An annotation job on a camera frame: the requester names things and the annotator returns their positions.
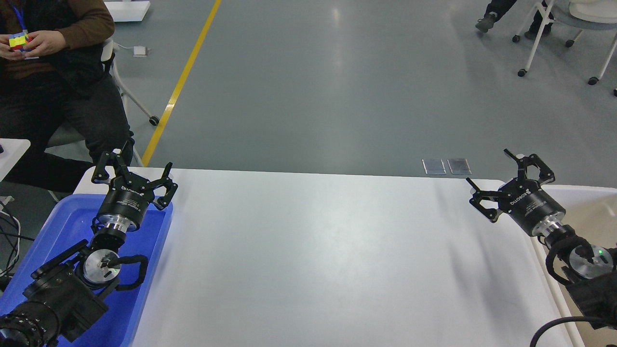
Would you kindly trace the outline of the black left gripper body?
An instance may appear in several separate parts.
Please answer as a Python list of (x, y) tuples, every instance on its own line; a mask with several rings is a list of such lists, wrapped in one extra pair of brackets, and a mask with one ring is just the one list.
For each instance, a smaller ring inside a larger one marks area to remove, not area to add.
[(155, 200), (151, 182), (143, 177), (125, 178), (117, 176), (107, 180), (108, 192), (92, 221), (93, 233), (102, 229), (117, 230), (123, 233), (140, 228), (145, 214)]

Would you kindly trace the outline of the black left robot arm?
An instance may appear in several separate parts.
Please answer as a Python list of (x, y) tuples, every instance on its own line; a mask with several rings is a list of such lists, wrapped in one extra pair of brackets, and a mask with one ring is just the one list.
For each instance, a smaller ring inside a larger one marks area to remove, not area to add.
[(130, 231), (140, 229), (149, 205), (170, 206), (178, 185), (170, 178), (172, 163), (161, 178), (148, 180), (129, 171), (121, 150), (104, 152), (93, 184), (108, 185), (94, 235), (81, 240), (33, 271), (25, 301), (1, 317), (3, 347), (55, 347), (59, 337), (75, 341), (108, 312), (104, 299), (114, 291), (138, 288), (146, 279), (145, 255), (119, 255)]

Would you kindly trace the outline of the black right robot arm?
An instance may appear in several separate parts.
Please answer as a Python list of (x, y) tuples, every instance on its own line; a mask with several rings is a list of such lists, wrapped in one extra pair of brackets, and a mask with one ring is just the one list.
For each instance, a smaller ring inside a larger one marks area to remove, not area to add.
[(555, 181), (553, 170), (538, 156), (503, 151), (516, 162), (516, 176), (497, 190), (472, 187), (469, 203), (490, 222), (507, 214), (529, 236), (546, 246), (549, 276), (563, 285), (580, 316), (559, 318), (542, 325), (533, 335), (535, 347), (542, 335), (560, 324), (584, 321), (597, 330), (616, 328), (616, 249), (593, 245), (562, 222), (566, 210), (543, 189)]

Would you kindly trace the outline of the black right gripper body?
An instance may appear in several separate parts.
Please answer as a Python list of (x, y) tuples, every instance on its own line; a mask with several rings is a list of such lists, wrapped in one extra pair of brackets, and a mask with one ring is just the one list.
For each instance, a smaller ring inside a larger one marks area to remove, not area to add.
[(530, 237), (541, 232), (538, 224), (547, 217), (563, 220), (566, 209), (542, 189), (537, 180), (513, 179), (500, 187), (500, 210), (507, 213)]

